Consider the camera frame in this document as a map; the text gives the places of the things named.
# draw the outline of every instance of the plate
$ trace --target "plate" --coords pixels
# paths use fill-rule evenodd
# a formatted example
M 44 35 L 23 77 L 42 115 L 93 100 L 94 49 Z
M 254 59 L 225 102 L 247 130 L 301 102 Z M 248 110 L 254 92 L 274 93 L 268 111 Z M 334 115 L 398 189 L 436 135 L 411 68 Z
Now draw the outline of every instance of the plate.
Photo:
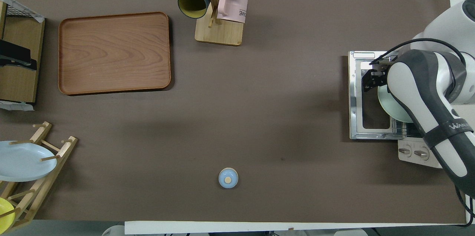
M 13 210 L 13 205 L 7 200 L 0 197 L 0 214 Z M 15 214 L 9 214 L 0 219 L 0 234 L 4 233 L 15 220 Z
M 46 176 L 56 167 L 56 159 L 41 162 L 54 154 L 34 143 L 9 145 L 0 141 L 0 180 L 24 182 Z
M 378 99 L 381 107 L 397 121 L 405 123 L 413 123 L 411 117 L 404 108 L 394 99 L 394 97 L 387 92 L 387 85 L 378 87 Z

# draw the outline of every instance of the wooden tray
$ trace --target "wooden tray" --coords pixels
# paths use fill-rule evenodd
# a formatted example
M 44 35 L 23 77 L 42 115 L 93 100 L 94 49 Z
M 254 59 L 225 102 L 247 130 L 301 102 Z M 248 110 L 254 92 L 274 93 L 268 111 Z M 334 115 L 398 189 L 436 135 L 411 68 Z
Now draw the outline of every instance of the wooden tray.
M 58 87 L 66 95 L 161 89 L 170 80 L 162 12 L 70 18 L 59 25 Z

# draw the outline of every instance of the dish drying rack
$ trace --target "dish drying rack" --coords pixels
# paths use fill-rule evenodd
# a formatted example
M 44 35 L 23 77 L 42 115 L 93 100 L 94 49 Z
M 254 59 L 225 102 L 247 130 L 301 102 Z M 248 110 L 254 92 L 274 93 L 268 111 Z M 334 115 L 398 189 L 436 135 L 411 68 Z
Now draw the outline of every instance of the dish drying rack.
M 211 0 L 205 15 L 196 20 L 195 40 L 230 46 L 241 45 L 244 23 L 218 19 L 218 3 L 219 0 Z
M 29 140 L 15 141 L 12 142 L 12 144 L 30 142 L 37 145 L 44 145 L 49 148 L 49 150 L 51 150 L 53 153 L 56 152 L 56 155 L 48 158 L 43 158 L 43 160 L 57 159 L 57 164 L 56 167 L 51 172 L 49 172 L 49 174 L 39 178 L 38 180 L 35 180 L 33 185 L 25 191 L 19 192 L 17 190 L 17 185 L 19 184 L 19 182 L 0 180 L 0 190 L 2 189 L 2 187 L 5 186 L 0 197 L 7 200 L 8 202 L 10 202 L 10 204 L 14 206 L 14 209 L 12 211 L 4 213 L 3 215 L 8 213 L 14 213 L 15 215 L 13 223 L 5 231 L 5 233 L 26 226 L 33 220 L 43 201 L 48 195 L 49 189 L 51 189 L 54 181 L 56 180 L 56 177 L 63 168 L 64 163 L 66 163 L 66 160 L 71 154 L 71 151 L 78 142 L 77 138 L 70 136 L 67 140 L 61 141 L 61 143 L 63 144 L 61 148 L 57 148 L 51 143 L 45 141 L 46 135 L 52 127 L 50 123 L 45 121 L 42 124 L 35 124 L 33 125 L 33 127 L 38 129 Z M 20 197 L 23 198 L 19 202 L 13 201 L 14 199 Z

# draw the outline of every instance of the logo on robot arm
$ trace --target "logo on robot arm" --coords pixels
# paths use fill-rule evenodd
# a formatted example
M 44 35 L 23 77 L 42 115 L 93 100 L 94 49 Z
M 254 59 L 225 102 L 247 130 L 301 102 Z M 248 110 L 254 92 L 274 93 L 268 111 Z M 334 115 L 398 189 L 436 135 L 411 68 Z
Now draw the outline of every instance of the logo on robot arm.
M 449 127 L 454 130 L 457 128 L 468 127 L 468 124 L 467 123 L 456 123 L 456 124 L 452 123 L 452 125 L 449 125 Z

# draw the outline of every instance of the light blue plate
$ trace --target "light blue plate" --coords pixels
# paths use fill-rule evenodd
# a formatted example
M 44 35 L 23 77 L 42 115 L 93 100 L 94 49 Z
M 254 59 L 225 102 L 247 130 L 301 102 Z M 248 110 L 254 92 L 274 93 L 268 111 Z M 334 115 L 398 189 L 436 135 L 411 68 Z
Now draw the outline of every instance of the light blue plate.
M 226 188 L 230 189 L 236 186 L 239 180 L 238 173 L 233 168 L 225 168 L 221 170 L 219 176 L 217 177 L 219 184 Z
M 37 180 L 56 167 L 56 159 L 40 161 L 54 155 L 48 149 L 34 143 L 9 145 L 10 141 L 0 141 L 0 180 Z
M 391 116 L 392 118 L 405 122 L 413 123 L 411 117 L 404 108 L 394 99 L 394 97 L 387 92 L 387 85 L 378 87 L 378 99 L 380 101 L 381 107 Z

